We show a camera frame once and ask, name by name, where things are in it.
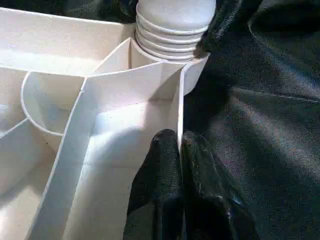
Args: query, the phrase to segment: white plastic container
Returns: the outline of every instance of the white plastic container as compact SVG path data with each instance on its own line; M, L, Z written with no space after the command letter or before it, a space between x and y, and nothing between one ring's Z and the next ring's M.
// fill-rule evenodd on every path
M5 8L0 20L0 239L121 239L150 141L171 128L180 145L208 56L150 55L134 24Z

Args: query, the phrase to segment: black gloved finger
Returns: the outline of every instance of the black gloved finger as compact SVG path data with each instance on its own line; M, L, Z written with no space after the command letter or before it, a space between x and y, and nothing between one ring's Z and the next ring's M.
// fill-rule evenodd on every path
M262 0L223 0L202 40L204 49L214 52L219 45L227 41L230 31L248 22L261 2Z
M188 239L259 239L232 176L213 155L206 139L187 132L182 157Z
M173 130L157 133L131 188L124 240L177 240L183 220L182 176Z

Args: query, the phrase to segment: black leather fabric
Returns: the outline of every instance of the black leather fabric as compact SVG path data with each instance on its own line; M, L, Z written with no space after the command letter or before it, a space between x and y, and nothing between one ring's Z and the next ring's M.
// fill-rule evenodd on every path
M319 13L319 1L263 1L185 97L185 130L206 137L264 240L320 236Z
M259 239L233 177L203 136L184 134L182 172L188 240Z
M74 18L134 23L138 0L0 0L10 9Z
M215 52L221 44L232 39L230 33L246 24L261 2L262 0L218 0L215 16L202 39L203 48L207 52Z

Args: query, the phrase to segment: dark fabric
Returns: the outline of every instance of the dark fabric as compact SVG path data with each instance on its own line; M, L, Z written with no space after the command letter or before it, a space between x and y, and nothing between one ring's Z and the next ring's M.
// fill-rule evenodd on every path
M177 135L165 129L153 137L130 192L124 240L178 240L183 196Z
M207 52L215 52L221 44L232 39L230 33L246 24L261 2L262 0L218 0L215 16L201 42L203 48Z
M138 0L0 0L0 7L74 18L134 23Z
M233 177L208 142L188 132L182 149L180 166L176 133L154 136L132 182L123 239L258 240Z
M185 97L185 130L208 140L264 240L320 236L319 4L264 0Z
M259 239L232 176L203 136L183 136L182 172L188 240Z

